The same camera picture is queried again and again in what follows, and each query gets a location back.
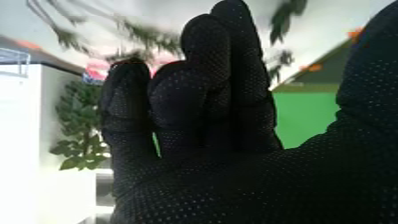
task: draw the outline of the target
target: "green wall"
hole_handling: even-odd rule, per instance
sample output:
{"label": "green wall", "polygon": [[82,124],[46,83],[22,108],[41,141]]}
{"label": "green wall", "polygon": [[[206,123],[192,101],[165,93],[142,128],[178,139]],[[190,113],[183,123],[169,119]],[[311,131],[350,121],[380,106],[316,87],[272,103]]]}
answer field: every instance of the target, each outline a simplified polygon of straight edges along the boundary
{"label": "green wall", "polygon": [[277,134],[284,148],[300,146],[304,141],[325,132],[336,120],[336,93],[276,93]]}

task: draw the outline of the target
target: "hand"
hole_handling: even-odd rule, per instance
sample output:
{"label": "hand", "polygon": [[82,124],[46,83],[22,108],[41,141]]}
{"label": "hand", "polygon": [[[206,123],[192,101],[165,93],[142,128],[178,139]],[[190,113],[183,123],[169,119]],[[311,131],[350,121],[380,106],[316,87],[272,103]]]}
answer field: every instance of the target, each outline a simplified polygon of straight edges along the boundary
{"label": "hand", "polygon": [[160,69],[151,81],[137,60],[114,68],[126,72],[110,71],[101,98],[116,175],[112,223],[395,223],[396,5],[354,46],[338,120],[297,149],[279,150],[258,34],[242,1],[222,1],[213,16],[189,23],[187,60]]}

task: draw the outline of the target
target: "white wall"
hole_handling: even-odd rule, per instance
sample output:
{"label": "white wall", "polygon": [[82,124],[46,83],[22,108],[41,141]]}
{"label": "white wall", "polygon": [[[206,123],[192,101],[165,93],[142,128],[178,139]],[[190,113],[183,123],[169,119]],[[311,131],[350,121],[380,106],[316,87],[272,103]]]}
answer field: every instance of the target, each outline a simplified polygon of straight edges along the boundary
{"label": "white wall", "polygon": [[[16,65],[2,65],[2,72]],[[4,223],[38,223],[39,168],[39,78],[41,66],[29,66],[27,78],[0,74],[0,171]]]}
{"label": "white wall", "polygon": [[59,171],[64,158],[48,151],[62,138],[55,105],[64,85],[80,77],[46,66],[41,69],[39,224],[77,224],[94,215],[96,174]]}

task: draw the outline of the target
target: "finger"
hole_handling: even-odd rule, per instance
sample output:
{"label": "finger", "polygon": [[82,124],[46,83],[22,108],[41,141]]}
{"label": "finger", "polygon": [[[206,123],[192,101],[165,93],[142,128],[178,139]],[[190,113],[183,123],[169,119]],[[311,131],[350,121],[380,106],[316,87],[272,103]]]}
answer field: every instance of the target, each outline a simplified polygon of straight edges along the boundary
{"label": "finger", "polygon": [[132,187],[144,176],[141,170],[157,161],[148,118],[146,88],[149,69],[137,59],[112,66],[103,84],[100,111],[101,134],[110,146],[116,195]]}
{"label": "finger", "polygon": [[189,156],[201,148],[201,114],[208,80],[185,62],[167,64],[149,83],[151,118],[162,158]]}
{"label": "finger", "polygon": [[338,126],[356,129],[361,141],[370,130],[398,137],[398,2],[375,16],[352,48],[338,92]]}
{"label": "finger", "polygon": [[183,62],[160,69],[149,99],[162,156],[229,144],[229,42],[210,15],[192,19],[181,35]]}
{"label": "finger", "polygon": [[203,71],[210,86],[205,105],[205,146],[229,149],[229,105],[231,105],[231,42],[226,28],[217,18],[201,15],[185,26],[181,49],[187,64]]}
{"label": "finger", "polygon": [[276,135],[276,105],[263,64],[261,42],[249,7],[242,0],[222,1],[212,10],[229,31],[233,134],[238,149],[272,152],[283,149]]}

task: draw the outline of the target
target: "orange object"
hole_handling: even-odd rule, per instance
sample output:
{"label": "orange object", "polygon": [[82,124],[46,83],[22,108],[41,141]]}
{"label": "orange object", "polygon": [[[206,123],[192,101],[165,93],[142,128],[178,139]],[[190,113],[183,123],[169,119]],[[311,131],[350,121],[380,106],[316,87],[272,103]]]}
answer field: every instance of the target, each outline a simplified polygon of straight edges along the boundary
{"label": "orange object", "polygon": [[357,28],[348,32],[348,37],[352,38],[354,43],[357,43],[359,35],[363,34],[364,28]]}
{"label": "orange object", "polygon": [[311,66],[300,66],[302,71],[318,72],[322,70],[324,66],[320,64],[315,64]]}
{"label": "orange object", "polygon": [[41,46],[25,40],[18,40],[16,44],[32,50],[41,50]]}
{"label": "orange object", "polygon": [[316,65],[311,65],[311,66],[309,66],[308,70],[309,70],[311,72],[318,72],[318,71],[322,70],[322,68],[324,68],[324,66],[322,66],[320,64],[316,64]]}

